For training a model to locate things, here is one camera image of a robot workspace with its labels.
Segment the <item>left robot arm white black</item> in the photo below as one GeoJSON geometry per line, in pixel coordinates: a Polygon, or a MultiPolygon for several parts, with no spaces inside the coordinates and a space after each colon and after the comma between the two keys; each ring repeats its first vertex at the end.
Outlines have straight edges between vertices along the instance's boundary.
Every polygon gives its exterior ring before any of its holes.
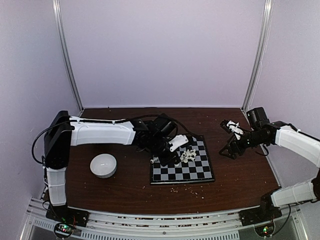
{"type": "Polygon", "coordinates": [[[44,167],[53,215],[61,222],[72,218],[71,209],[66,207],[66,169],[72,146],[134,145],[149,151],[166,166],[176,157],[176,149],[188,142],[185,135],[169,136],[176,126],[164,113],[154,120],[142,117],[101,120],[70,116],[67,111],[60,111],[44,135],[44,167]]]}

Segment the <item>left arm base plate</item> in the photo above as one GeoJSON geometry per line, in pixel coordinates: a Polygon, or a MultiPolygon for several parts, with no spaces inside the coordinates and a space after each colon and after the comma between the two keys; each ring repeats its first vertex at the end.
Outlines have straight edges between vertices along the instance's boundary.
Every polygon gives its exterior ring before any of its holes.
{"type": "Polygon", "coordinates": [[[72,226],[86,227],[90,213],[69,207],[53,207],[46,213],[46,218],[67,223],[72,226]]]}

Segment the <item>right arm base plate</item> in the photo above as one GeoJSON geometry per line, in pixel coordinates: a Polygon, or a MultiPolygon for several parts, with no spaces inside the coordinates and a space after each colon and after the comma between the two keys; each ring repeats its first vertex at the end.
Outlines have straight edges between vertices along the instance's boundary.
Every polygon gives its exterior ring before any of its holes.
{"type": "Polygon", "coordinates": [[[261,206],[250,208],[246,210],[241,210],[239,212],[239,218],[242,226],[255,225],[267,221],[271,221],[276,218],[280,218],[282,212],[279,208],[274,208],[272,210],[265,210],[261,206]]]}

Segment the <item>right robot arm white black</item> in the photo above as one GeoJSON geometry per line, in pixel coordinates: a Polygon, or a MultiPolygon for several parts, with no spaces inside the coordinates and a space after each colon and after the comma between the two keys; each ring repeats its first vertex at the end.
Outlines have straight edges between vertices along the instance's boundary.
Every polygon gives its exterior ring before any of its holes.
{"type": "MultiPolygon", "coordinates": [[[[220,126],[232,136],[219,154],[230,159],[242,156],[246,149],[259,145],[276,145],[286,148],[310,161],[317,168],[320,166],[320,141],[291,123],[270,122],[263,107],[256,107],[246,112],[250,130],[245,130],[231,120],[223,120],[220,126]]],[[[260,198],[260,205],[242,210],[239,217],[243,226],[254,225],[279,218],[283,206],[292,204],[316,203],[320,200],[320,177],[297,183],[293,186],[268,192],[260,198]]]]}

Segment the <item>white chess piece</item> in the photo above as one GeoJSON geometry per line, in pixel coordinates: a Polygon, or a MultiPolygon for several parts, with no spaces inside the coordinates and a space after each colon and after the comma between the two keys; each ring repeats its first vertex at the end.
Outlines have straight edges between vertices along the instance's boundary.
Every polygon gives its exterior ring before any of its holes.
{"type": "Polygon", "coordinates": [[[150,160],[150,163],[151,163],[151,164],[160,163],[160,160],[159,160],[158,157],[154,157],[154,158],[152,158],[152,159],[150,160]]]}

